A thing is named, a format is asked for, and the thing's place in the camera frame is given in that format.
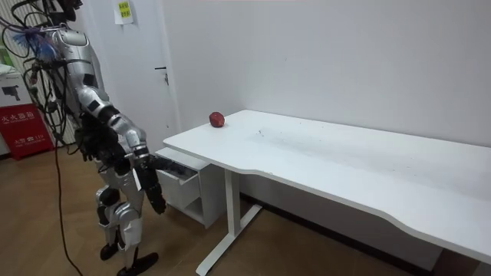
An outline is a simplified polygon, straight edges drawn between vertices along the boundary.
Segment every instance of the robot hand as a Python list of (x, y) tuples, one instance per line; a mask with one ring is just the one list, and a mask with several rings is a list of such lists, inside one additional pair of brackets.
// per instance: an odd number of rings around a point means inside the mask
[(166, 200), (162, 197), (162, 188), (157, 178), (157, 171), (149, 167), (150, 162), (146, 161), (135, 166), (141, 188), (147, 194), (147, 198), (157, 214), (162, 214), (166, 210)]

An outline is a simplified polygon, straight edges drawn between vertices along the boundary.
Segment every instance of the table top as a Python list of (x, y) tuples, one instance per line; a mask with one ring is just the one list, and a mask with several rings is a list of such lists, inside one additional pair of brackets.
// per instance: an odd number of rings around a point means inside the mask
[(164, 144), (378, 215), (491, 263), (490, 148), (251, 110)]

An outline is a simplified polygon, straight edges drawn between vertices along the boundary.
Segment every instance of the red box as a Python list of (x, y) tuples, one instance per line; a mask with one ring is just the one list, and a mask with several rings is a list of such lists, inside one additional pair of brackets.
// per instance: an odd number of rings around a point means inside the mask
[(46, 126), (34, 104), (0, 107), (0, 133), (14, 159), (53, 149)]

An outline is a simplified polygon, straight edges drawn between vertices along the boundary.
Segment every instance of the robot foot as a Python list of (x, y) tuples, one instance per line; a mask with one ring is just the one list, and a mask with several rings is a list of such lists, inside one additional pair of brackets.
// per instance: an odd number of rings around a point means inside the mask
[(105, 245), (101, 249), (101, 260), (106, 261), (114, 256), (118, 252), (117, 243), (114, 242), (112, 245)]
[(138, 258), (133, 263), (130, 269), (123, 268), (117, 272), (117, 276), (136, 276), (144, 273), (148, 268), (151, 268), (159, 260), (157, 253), (150, 253), (145, 257)]

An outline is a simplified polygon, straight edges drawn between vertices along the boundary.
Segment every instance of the humanoid robot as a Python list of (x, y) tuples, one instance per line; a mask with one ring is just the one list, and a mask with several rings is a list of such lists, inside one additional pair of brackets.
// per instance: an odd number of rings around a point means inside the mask
[[(18, 7), (20, 4), (32, 5), (35, 2), (19, 2)], [(145, 132), (116, 109), (102, 87), (99, 87), (93, 51), (87, 36), (64, 24), (66, 20), (74, 21), (74, 8), (81, 3), (76, 0), (59, 0), (59, 4), (63, 12), (61, 16), (53, 17), (52, 21), (58, 22), (56, 26), (26, 27), (25, 30), (16, 27), (15, 30), (23, 31), (26, 39), (32, 41), (36, 32), (35, 39), (46, 41), (45, 47), (53, 50), (53, 58), (49, 62), (36, 61), (41, 65), (32, 70), (31, 78), (36, 78), (41, 69), (51, 76), (58, 106), (76, 128), (75, 139), (84, 160), (95, 161), (104, 180), (105, 186), (96, 192), (99, 225), (106, 239), (106, 245), (101, 249), (101, 259), (107, 260), (121, 251), (124, 254), (124, 267), (117, 275), (138, 275), (158, 260), (157, 253), (138, 258), (144, 195), (147, 195), (153, 210), (162, 214), (166, 201), (162, 196), (156, 169), (179, 171), (180, 166), (169, 159), (151, 155)], [(12, 8), (13, 15), (18, 7)], [(2, 20), (4, 27), (13, 28), (5, 24), (5, 19)], [(126, 202), (121, 200), (120, 191), (126, 196)]]

